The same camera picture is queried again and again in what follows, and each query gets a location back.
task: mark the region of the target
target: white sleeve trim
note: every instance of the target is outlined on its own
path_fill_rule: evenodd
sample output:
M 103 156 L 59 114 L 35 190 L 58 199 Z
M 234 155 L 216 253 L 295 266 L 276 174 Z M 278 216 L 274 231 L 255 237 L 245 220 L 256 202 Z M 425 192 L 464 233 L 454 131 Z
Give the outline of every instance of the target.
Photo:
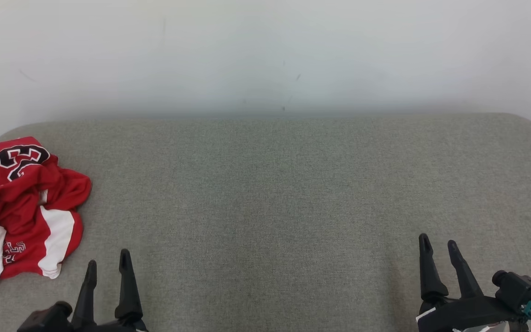
M 44 241 L 46 256 L 38 262 L 38 267 L 42 275 L 54 279 L 61 273 L 60 263 L 67 254 L 75 220 L 70 211 L 46 210 L 40 206 L 40 212 L 48 224 L 50 236 Z

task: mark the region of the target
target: jersey number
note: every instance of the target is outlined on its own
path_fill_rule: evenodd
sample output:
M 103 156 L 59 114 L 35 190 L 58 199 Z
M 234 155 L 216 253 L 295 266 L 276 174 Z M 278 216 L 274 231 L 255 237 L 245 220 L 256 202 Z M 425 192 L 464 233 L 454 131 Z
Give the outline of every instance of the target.
M 50 153 L 38 145 L 17 145 L 0 151 L 0 166 L 12 168 L 8 179 L 13 181 L 23 175 L 22 170 L 26 166 L 42 164 L 49 157 Z

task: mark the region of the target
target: couch cushion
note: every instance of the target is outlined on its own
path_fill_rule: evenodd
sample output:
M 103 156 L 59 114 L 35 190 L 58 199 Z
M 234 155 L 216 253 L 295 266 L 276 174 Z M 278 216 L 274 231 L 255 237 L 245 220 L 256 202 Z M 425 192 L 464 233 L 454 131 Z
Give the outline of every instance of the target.
M 531 122 L 512 115 L 114 120 L 12 130 L 91 177 L 83 241 L 50 280 L 0 281 L 0 331 L 75 303 L 97 260 L 113 319 L 129 248 L 153 331 L 415 331 L 417 237 L 459 295 L 447 241 L 483 290 L 531 275 Z

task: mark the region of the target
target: gray couch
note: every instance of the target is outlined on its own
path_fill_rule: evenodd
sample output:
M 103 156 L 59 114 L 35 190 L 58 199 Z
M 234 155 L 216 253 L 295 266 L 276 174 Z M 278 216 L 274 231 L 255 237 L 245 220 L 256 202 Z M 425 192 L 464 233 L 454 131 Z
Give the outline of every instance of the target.
M 0 332 L 74 304 L 97 260 L 95 318 L 113 319 L 129 248 L 145 322 L 160 331 L 415 331 L 426 232 L 486 294 L 531 275 L 531 122 L 505 114 L 34 124 L 91 177 L 83 241 L 50 280 L 0 281 Z

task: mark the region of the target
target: robotic arm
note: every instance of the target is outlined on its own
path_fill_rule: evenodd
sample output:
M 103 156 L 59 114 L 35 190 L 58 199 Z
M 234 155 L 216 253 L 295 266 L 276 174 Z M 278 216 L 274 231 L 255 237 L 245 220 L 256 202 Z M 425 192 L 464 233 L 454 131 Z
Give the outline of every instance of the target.
M 419 275 L 421 309 L 417 317 L 419 332 L 487 332 L 509 323 L 510 332 L 527 332 L 531 320 L 531 278 L 498 271 L 493 284 L 499 287 L 495 298 L 485 296 L 456 242 L 448 242 L 450 261 L 456 269 L 460 299 L 448 298 L 440 281 L 430 240 L 419 236 Z
M 419 267 L 421 278 L 421 309 L 417 317 L 419 332 L 499 332 L 509 324 L 510 332 L 528 332 L 531 320 L 531 278 L 498 271 L 493 283 L 499 287 L 495 298 L 485 296 L 464 260 L 456 242 L 450 240 L 448 251 L 456 269 L 461 298 L 448 296 L 448 288 L 440 281 L 430 240 L 419 236 Z M 141 299 L 128 250 L 120 252 L 122 274 L 120 303 L 114 311 L 115 321 L 97 325 L 93 317 L 93 291 L 97 285 L 97 267 L 90 261 L 83 280 L 75 313 L 66 302 L 57 302 L 49 309 L 34 311 L 18 332 L 148 332 L 142 321 Z
M 95 261 L 90 261 L 71 323 L 67 318 L 72 307 L 60 301 L 46 310 L 34 311 L 19 327 L 18 332 L 148 332 L 142 320 L 143 309 L 130 252 L 126 249 L 120 252 L 118 270 L 122 274 L 122 282 L 120 303 L 114 311 L 115 321 L 97 325 L 93 320 L 93 290 L 97 285 L 97 265 Z

